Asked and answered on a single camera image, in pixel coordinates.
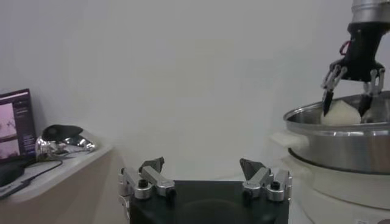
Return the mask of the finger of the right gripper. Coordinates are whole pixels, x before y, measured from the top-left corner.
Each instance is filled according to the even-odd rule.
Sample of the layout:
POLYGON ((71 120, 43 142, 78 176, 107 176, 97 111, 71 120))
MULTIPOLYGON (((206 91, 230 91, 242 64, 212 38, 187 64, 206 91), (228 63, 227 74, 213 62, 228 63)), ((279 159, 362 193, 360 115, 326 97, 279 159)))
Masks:
POLYGON ((342 60, 336 60, 330 64, 330 69, 321 84, 321 88, 324 90, 324 94, 322 96, 323 116, 326 116, 329 112, 334 95, 334 89, 346 73, 347 67, 342 65, 342 60))
POLYGON ((384 86, 385 72, 385 68, 370 71, 370 80, 363 85, 364 93, 361 95, 358 109, 361 117, 370 109, 373 99, 381 94, 384 86))

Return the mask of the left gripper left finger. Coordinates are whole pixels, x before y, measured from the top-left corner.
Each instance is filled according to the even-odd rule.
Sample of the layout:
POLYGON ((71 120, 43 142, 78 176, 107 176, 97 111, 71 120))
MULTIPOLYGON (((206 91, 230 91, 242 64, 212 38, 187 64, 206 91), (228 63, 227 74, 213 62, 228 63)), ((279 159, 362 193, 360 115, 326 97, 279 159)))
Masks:
POLYGON ((176 194, 174 180, 165 178, 162 168, 165 163, 164 157, 147 160, 138 168, 124 167, 119 171, 119 196, 130 200, 150 199, 154 191, 158 196, 172 198, 176 194))

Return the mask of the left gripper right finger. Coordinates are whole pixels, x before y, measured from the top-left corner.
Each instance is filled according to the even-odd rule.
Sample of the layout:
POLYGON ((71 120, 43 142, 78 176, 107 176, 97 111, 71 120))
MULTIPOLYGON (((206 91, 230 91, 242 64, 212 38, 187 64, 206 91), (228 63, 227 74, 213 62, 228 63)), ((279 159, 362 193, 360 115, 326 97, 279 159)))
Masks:
POLYGON ((289 171, 279 169, 277 173, 258 161, 241 158, 239 164, 243 171, 243 199, 251 203, 265 193, 266 199, 273 202, 291 201, 293 178, 289 171))

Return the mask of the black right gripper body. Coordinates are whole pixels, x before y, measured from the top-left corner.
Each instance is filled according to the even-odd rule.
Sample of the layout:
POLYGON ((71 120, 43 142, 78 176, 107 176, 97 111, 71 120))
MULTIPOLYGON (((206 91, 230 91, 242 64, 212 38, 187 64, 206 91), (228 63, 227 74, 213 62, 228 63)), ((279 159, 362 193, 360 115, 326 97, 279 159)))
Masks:
POLYGON ((382 36, 389 32, 389 23, 350 23, 348 26, 350 41, 341 67, 347 72, 343 80, 370 82, 371 70, 380 70, 384 66, 375 60, 382 36))

